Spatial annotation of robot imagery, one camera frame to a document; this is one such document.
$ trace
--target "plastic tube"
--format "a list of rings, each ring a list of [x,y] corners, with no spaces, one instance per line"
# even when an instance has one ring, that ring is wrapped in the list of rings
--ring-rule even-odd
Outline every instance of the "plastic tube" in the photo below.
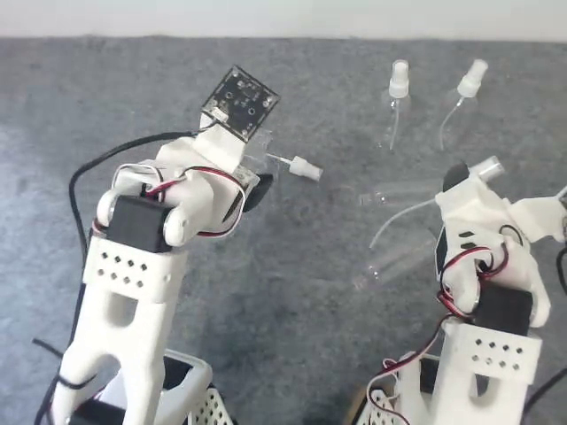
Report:
[[[390,139],[390,151],[393,151],[393,145],[396,143],[396,135],[398,134],[399,124],[400,124],[400,100],[395,99],[392,139]]]
[[[463,100],[464,100],[464,97],[461,96],[461,98],[458,100],[458,102],[456,104],[454,104],[453,109],[451,111],[449,111],[449,113],[447,114],[447,116],[445,117],[443,122],[441,122],[441,125],[439,126],[439,147],[441,148],[442,151],[445,150],[445,142],[443,141],[443,132],[445,131],[445,125],[451,119],[451,117],[456,112],[456,110],[459,109],[459,106],[462,105]]]
[[[559,193],[557,193],[557,195],[555,195],[555,197],[557,199],[561,199],[565,195],[567,195],[567,186],[565,186],[563,189],[559,190]]]
[[[395,221],[397,220],[399,217],[401,217],[402,215],[405,215],[407,213],[411,213],[412,211],[418,210],[419,208],[422,208],[424,206],[427,205],[432,205],[435,204],[435,199],[430,199],[429,201],[425,201],[422,202],[421,204],[417,204],[417,205],[412,205],[408,208],[406,208],[405,210],[402,210],[396,214],[394,214],[392,217],[390,217],[390,219],[384,223],[382,225],[382,227],[377,231],[377,233],[374,235],[374,238],[372,239],[372,242],[370,242],[370,249],[374,248],[374,245],[377,244],[378,239],[380,238],[380,236],[385,232],[385,230]]]

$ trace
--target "white wire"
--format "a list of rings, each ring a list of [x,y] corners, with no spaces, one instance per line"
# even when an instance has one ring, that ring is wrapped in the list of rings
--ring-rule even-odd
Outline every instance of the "white wire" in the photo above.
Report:
[[[372,242],[370,243],[370,249],[374,248],[374,245],[376,245],[376,243],[378,242],[378,239],[380,238],[380,236],[385,232],[385,230],[395,221],[397,220],[399,217],[401,217],[404,214],[407,213],[411,213],[412,211],[415,211],[419,208],[422,208],[424,206],[427,205],[432,205],[435,204],[435,199],[430,199],[429,201],[425,201],[422,202],[421,204],[417,204],[417,205],[412,205],[408,208],[406,208],[405,210],[402,210],[396,214],[394,214],[392,217],[390,217],[390,219],[384,223],[382,225],[382,227],[376,232],[376,234],[374,235],[374,238],[372,239]]]
[[[396,135],[398,134],[398,125],[400,124],[400,100],[394,100],[394,119],[393,119],[393,130],[392,138],[390,139],[390,151],[393,151],[393,144],[396,143]]]
[[[565,186],[563,189],[559,190],[559,193],[557,195],[555,195],[555,197],[557,199],[561,199],[565,195],[567,195],[567,186]]]
[[[136,167],[146,168],[153,171],[153,173],[156,174],[156,176],[158,177],[158,184],[163,183],[161,181],[162,176],[159,173],[159,170],[156,166],[151,166],[150,164],[122,164],[121,166],[116,168],[116,171],[114,172],[113,183],[111,184],[111,188],[114,189],[114,186],[116,186],[116,181],[118,180],[118,174],[120,173],[121,170],[123,170],[124,168],[136,168]],[[163,199],[163,193],[159,193],[159,201],[161,202],[162,199]]]
[[[461,97],[459,99],[459,101],[453,106],[453,109],[451,111],[449,111],[449,113],[447,114],[447,116],[445,117],[443,122],[441,122],[441,125],[439,126],[439,147],[441,148],[442,151],[445,150],[445,143],[443,142],[443,130],[445,129],[445,125],[447,124],[447,122],[449,121],[451,116],[454,114],[454,112],[457,110],[457,108],[459,106],[461,106],[463,100],[464,100],[464,97]]]

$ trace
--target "clear plastic bottle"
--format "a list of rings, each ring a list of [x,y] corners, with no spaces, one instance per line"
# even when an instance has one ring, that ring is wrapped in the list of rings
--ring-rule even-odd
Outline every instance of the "clear plastic bottle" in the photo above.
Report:
[[[409,122],[411,97],[409,95],[409,65],[405,60],[396,60],[392,64],[390,85],[380,97],[380,122],[382,134],[378,145],[388,146],[393,151],[394,144],[400,138],[402,129]]]
[[[439,147],[442,151],[454,148],[465,136],[478,111],[477,93],[488,64],[475,59],[456,89],[444,97],[439,117]]]

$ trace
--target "black cable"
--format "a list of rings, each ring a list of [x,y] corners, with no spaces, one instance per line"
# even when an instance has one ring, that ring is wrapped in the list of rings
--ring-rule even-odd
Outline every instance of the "black cable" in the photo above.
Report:
[[[555,266],[557,267],[557,277],[559,278],[559,284],[563,288],[565,295],[567,295],[567,282],[565,282],[565,273],[563,271],[563,257],[567,254],[567,245],[559,251],[557,258],[555,259]]]
[[[551,390],[559,381],[561,381],[567,375],[567,367],[564,367],[555,375],[553,375],[549,380],[541,385],[537,391],[535,391],[530,399],[524,405],[523,416],[525,417],[535,406],[535,404],[540,401],[540,399],[546,395],[546,393]]]
[[[81,253],[82,253],[82,264],[87,260],[87,237],[85,236],[85,231],[82,225],[82,218],[81,213],[79,212],[79,206],[77,205],[77,197],[75,195],[75,186],[79,178],[88,172],[89,170],[93,169],[95,166],[99,166],[104,161],[109,158],[112,158],[115,155],[123,151],[127,151],[132,148],[136,148],[138,146],[142,146],[148,143],[154,142],[163,142],[165,140],[171,139],[178,139],[179,137],[194,137],[199,133],[209,129],[210,127],[214,126],[216,121],[213,121],[206,127],[202,127],[197,131],[177,131],[177,132],[169,132],[169,133],[161,133],[159,135],[148,135],[146,137],[141,137],[139,139],[132,140],[130,142],[123,143],[115,148],[106,151],[101,156],[94,158],[92,161],[83,164],[79,167],[77,171],[74,172],[71,180],[69,181],[69,202],[71,204],[71,211],[73,213],[73,218],[75,225],[77,227],[77,233],[79,234],[79,243],[81,244]]]
[[[43,341],[39,338],[32,339],[32,344],[35,344],[38,347],[42,347],[45,351],[50,352],[51,354],[53,354],[58,359],[61,359],[63,357],[63,352],[60,352],[53,345],[46,343],[45,341]]]
[[[93,169],[95,166],[99,166],[100,164],[105,162],[107,159],[112,158],[113,156],[118,155],[119,153],[121,153],[123,151],[127,151],[129,149],[136,148],[136,147],[139,147],[139,146],[143,146],[143,145],[149,144],[149,143],[154,143],[154,142],[163,142],[163,141],[166,141],[166,140],[178,139],[180,137],[195,137],[199,133],[206,131],[207,129],[215,126],[216,124],[217,124],[217,121],[214,120],[208,126],[202,127],[197,131],[177,131],[177,132],[160,133],[158,135],[148,135],[146,137],[141,137],[139,139],[135,139],[135,140],[132,140],[130,142],[123,143],[119,146],[116,146],[115,148],[110,149],[109,151],[106,151],[105,153],[103,153],[102,155],[100,155],[97,158],[94,158],[90,162],[83,164],[82,166],[80,166],[77,169],[77,171],[75,171],[73,173],[73,175],[71,176],[71,180],[69,181],[69,189],[68,189],[69,190],[69,203],[71,205],[71,212],[73,214],[75,226],[77,227],[77,233],[79,235],[79,243],[81,245],[81,255],[82,255],[82,266],[83,267],[84,267],[85,263],[87,262],[87,250],[88,250],[87,245],[88,244],[87,244],[87,237],[85,235],[84,227],[83,227],[83,224],[82,224],[81,213],[79,212],[79,206],[77,205],[77,197],[75,195],[75,186],[76,186],[79,178],[83,174],[87,173],[89,170]],[[74,334],[77,330],[77,322],[79,321],[79,314],[81,312],[82,299],[84,298],[85,287],[86,287],[86,285],[83,282],[81,282],[81,285],[79,287],[79,293],[77,295],[77,300],[76,300],[75,307],[74,307],[73,323],[71,325],[71,335],[69,337],[69,342],[67,344],[67,347],[69,345],[71,345],[71,342],[74,340]],[[48,414],[48,411],[49,411],[49,408],[50,408],[51,398],[53,397],[53,393],[55,392],[55,387],[56,387],[57,382],[59,380],[59,369],[60,369],[60,365],[58,367],[57,374],[51,380],[47,391],[45,391],[45,394],[44,394],[43,399],[42,399],[42,403],[40,404],[40,407],[37,410],[37,414],[35,415],[34,425],[41,425],[42,419],[43,419],[44,416],[46,416],[48,421],[50,422],[50,416]]]
[[[559,283],[561,284],[565,294],[567,295],[567,284],[565,283],[565,274],[563,271],[563,257],[567,254],[567,245],[563,247],[557,254],[555,259],[555,265],[557,267],[557,277],[559,278]],[[541,387],[536,390],[528,401],[524,405],[524,412],[522,413],[523,421],[525,416],[533,409],[535,404],[540,401],[540,399],[546,395],[546,393],[551,390],[559,381],[561,381],[567,375],[567,367],[564,367],[555,375],[553,375],[547,382],[545,382]]]
[[[517,241],[520,245],[524,246],[524,239],[522,238],[522,235],[520,235],[520,231],[515,228],[514,226],[510,225],[510,224],[503,224],[501,225],[500,229],[498,230],[498,233],[500,233],[502,235],[502,230],[504,230],[505,228],[509,228],[510,230],[512,230],[516,236],[517,236]]]

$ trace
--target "wire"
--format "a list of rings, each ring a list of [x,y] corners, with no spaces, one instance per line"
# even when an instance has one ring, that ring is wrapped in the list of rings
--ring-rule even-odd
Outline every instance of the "wire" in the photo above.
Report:
[[[555,197],[557,199],[561,199],[565,195],[567,195],[567,186],[565,186],[563,189],[559,190],[559,192],[557,192],[557,195],[555,195]]]
[[[178,139],[180,137],[195,137],[199,133],[203,133],[207,129],[216,125],[217,121],[213,121],[206,127],[202,127],[197,131],[177,131],[177,132],[168,132],[168,133],[160,133],[158,135],[148,135],[146,137],[141,137],[139,139],[132,140],[130,142],[123,143],[115,148],[106,151],[102,155],[97,158],[94,158],[90,162],[83,164],[82,166],[74,172],[71,180],[69,181],[69,202],[71,204],[71,211],[73,213],[73,218],[75,221],[75,225],[77,227],[77,233],[79,235],[79,242],[81,244],[81,252],[82,252],[82,264],[84,264],[87,260],[87,237],[84,232],[84,228],[82,226],[82,218],[81,213],[79,212],[79,207],[77,205],[77,197],[75,195],[75,186],[79,178],[88,172],[89,170],[93,169],[95,166],[99,166],[107,159],[122,153],[123,151],[127,151],[132,148],[136,148],[138,146],[143,146],[145,144],[154,143],[154,142],[163,142],[166,140],[171,139]]]
[[[394,116],[392,138],[390,139],[390,151],[393,151],[393,145],[396,143],[396,135],[398,135],[398,126],[400,125],[400,100],[394,100]]]
[[[514,226],[510,225],[510,224],[502,224],[500,226],[500,229],[498,230],[498,233],[500,233],[501,235],[503,235],[502,230],[504,230],[505,228],[509,228],[510,230],[512,230],[516,236],[517,236],[517,241],[520,245],[524,246],[524,239],[522,238],[522,235],[520,235],[520,232],[517,228],[515,228]]]
[[[502,270],[504,270],[506,268],[506,266],[509,263],[509,259],[510,259],[510,255],[508,252],[508,247],[506,246],[506,243],[502,243],[501,244],[501,248],[504,251],[504,258],[502,259],[502,262],[496,267],[493,268],[492,270],[489,270],[487,272],[480,272],[478,274],[479,277],[483,278],[483,279],[490,279],[495,277],[497,274],[501,273]]]
[[[397,220],[399,217],[401,217],[402,215],[405,215],[407,213],[411,213],[412,211],[418,210],[419,208],[422,208],[424,206],[427,205],[433,205],[435,204],[435,199],[430,199],[429,201],[425,201],[422,202],[421,204],[417,204],[417,205],[412,205],[408,208],[406,208],[405,210],[402,210],[396,214],[394,214],[392,217],[390,217],[390,219],[388,219],[388,221],[386,223],[384,223],[382,225],[382,227],[376,232],[376,234],[374,235],[374,238],[372,239],[372,242],[370,242],[370,249],[374,248],[374,245],[377,244],[378,239],[380,238],[380,236],[385,232],[385,230],[395,221]]]
[[[442,291],[437,293],[437,300],[452,314],[467,321],[472,318],[471,314],[462,312],[454,303],[453,300],[447,297]]]
[[[32,344],[37,345],[38,347],[42,347],[45,351],[50,352],[51,354],[53,354],[58,359],[63,358],[63,352],[60,352],[53,345],[46,343],[45,341],[43,341],[39,338],[32,339]]]
[[[451,111],[449,111],[449,113],[447,114],[447,116],[445,117],[443,122],[441,122],[441,125],[439,126],[439,147],[441,148],[442,151],[445,150],[445,142],[443,141],[443,131],[445,130],[445,125],[450,120],[450,118],[453,116],[453,114],[456,112],[457,108],[462,105],[463,100],[464,100],[464,97],[461,97],[457,101],[457,103],[453,106],[453,109]]]
[[[557,254],[557,258],[555,259],[555,266],[557,267],[557,277],[559,278],[559,283],[567,295],[567,284],[565,283],[565,274],[563,271],[563,257],[567,254],[567,245],[563,247]],[[528,401],[524,405],[524,412],[522,413],[522,421],[525,420],[525,416],[533,409],[535,404],[540,401],[540,399],[546,395],[546,393],[551,390],[559,381],[561,381],[567,375],[567,367],[564,367],[555,375],[553,375],[547,382],[541,385],[528,399]]]
[[[404,366],[407,366],[409,363],[422,358],[422,356],[428,352],[430,350],[430,348],[433,346],[433,344],[435,343],[435,341],[437,340],[437,337],[439,336],[439,332],[441,330],[441,327],[443,326],[443,323],[445,323],[445,321],[447,321],[450,318],[454,318],[455,316],[453,314],[446,314],[445,316],[443,316],[443,318],[441,318],[441,320],[437,323],[437,326],[435,327],[435,332],[433,333],[433,335],[430,337],[430,339],[427,341],[427,343],[422,347],[421,350],[419,350],[418,352],[414,352],[411,355],[407,356],[405,359],[402,359],[400,361],[394,362],[393,364],[391,364],[389,367],[384,367],[376,376],[374,376],[368,383],[367,387],[366,387],[366,399],[367,402],[370,402],[372,405],[374,405],[375,408],[377,408],[378,410],[381,410],[382,412],[385,412],[387,414],[391,414],[393,416],[396,416],[398,419],[400,419],[401,421],[403,421],[406,425],[410,425],[408,419],[406,419],[401,413],[395,412],[393,410],[390,409],[386,409],[384,407],[381,407],[372,397],[370,392],[372,391],[372,386],[379,380],[384,379],[386,376],[389,375],[393,375],[395,373],[397,373],[400,369],[402,369]]]
[[[559,284],[563,288],[565,295],[567,295],[567,282],[565,282],[565,272],[563,271],[563,257],[565,257],[565,254],[567,254],[567,245],[557,254],[555,266],[557,267],[557,278],[559,279]]]
[[[564,367],[555,375],[553,375],[547,382],[541,385],[528,399],[524,405],[524,412],[522,415],[525,417],[535,406],[535,404],[540,401],[540,399],[546,395],[546,393],[551,390],[559,381],[561,381],[567,375],[567,367]]]
[[[129,149],[154,142],[163,142],[166,140],[178,139],[180,137],[195,137],[196,135],[206,131],[207,129],[215,126],[216,124],[217,121],[213,120],[213,122],[211,122],[208,126],[202,127],[196,131],[177,131],[177,132],[160,133],[158,135],[148,135],[146,137],[141,137],[139,139],[135,139],[130,142],[120,144],[110,149],[109,151],[106,151],[99,157],[92,159],[86,164],[83,164],[77,169],[77,171],[73,173],[71,179],[69,180],[69,188],[68,188],[69,204],[71,205],[71,212],[73,214],[75,226],[77,227],[77,234],[79,236],[79,244],[81,246],[83,266],[87,261],[87,236],[85,235],[85,231],[82,224],[81,212],[79,211],[79,206],[77,205],[77,196],[75,194],[75,187],[79,178],[83,174],[87,173],[89,170],[93,169],[96,166],[99,166],[107,159],[112,158],[115,155],[122,153],[123,151],[127,151]],[[74,334],[77,329],[77,322],[79,320],[79,314],[81,312],[81,305],[82,305],[82,299],[84,298],[85,288],[86,285],[82,282],[81,285],[79,286],[79,293],[77,294],[77,299],[75,302],[74,317],[71,325],[71,335],[69,337],[69,342],[67,343],[67,347],[71,345],[71,343],[74,340]],[[53,377],[48,389],[45,391],[45,394],[42,399],[42,403],[40,404],[40,407],[38,408],[37,413],[35,415],[34,425],[41,425],[42,418],[45,416],[50,422],[50,415],[49,415],[50,403],[51,403],[51,398],[53,397],[53,393],[55,392],[55,387],[58,382],[59,369],[60,369],[60,365],[58,367],[57,374]]]
[[[111,184],[112,189],[114,189],[114,186],[116,186],[116,182],[118,180],[118,174],[120,173],[120,171],[122,171],[125,168],[145,168],[145,169],[149,169],[150,171],[152,171],[154,174],[156,174],[158,176],[159,183],[163,183],[163,174],[161,173],[159,168],[157,168],[156,166],[152,166],[150,164],[122,164],[114,172],[113,183]],[[164,196],[164,194],[161,194],[159,196],[160,202],[163,202],[163,196]]]
[[[246,192],[245,192],[245,188],[242,186],[242,184],[240,184],[240,182],[237,179],[235,179],[232,175],[230,175],[229,173],[226,173],[226,172],[219,170],[217,168],[212,168],[210,166],[190,166],[188,168],[185,168],[181,172],[179,177],[172,179],[172,180],[169,180],[167,182],[163,182],[159,186],[148,191],[145,195],[147,197],[154,197],[154,196],[158,195],[159,193],[165,192],[166,189],[176,185],[179,182],[184,181],[187,178],[186,173],[188,171],[199,171],[201,173],[216,174],[216,175],[219,175],[219,176],[221,176],[225,179],[230,180],[237,187],[238,191],[240,192],[240,197],[242,199],[241,199],[239,207],[238,207],[237,217],[232,222],[232,224],[227,229],[225,229],[221,232],[208,232],[208,231],[198,232],[199,236],[204,236],[204,237],[224,237],[224,236],[230,235],[234,231],[234,229],[237,227],[238,222],[240,222],[240,220],[242,219],[242,214],[244,212],[245,202],[246,202]]]
[[[461,259],[467,257],[468,255],[474,253],[474,252],[479,252],[479,251],[490,251],[490,248],[486,247],[486,246],[475,246],[474,248],[470,248],[466,251],[463,251],[457,255],[455,255],[454,257],[452,257],[441,269],[441,271],[439,272],[439,286],[441,288],[441,291],[443,292],[443,294],[450,298],[453,299],[453,296],[450,294],[450,292],[448,291],[447,287],[445,286],[445,284],[443,283],[443,276],[445,276],[445,272],[451,268],[452,266],[454,266],[457,262],[459,262]]]

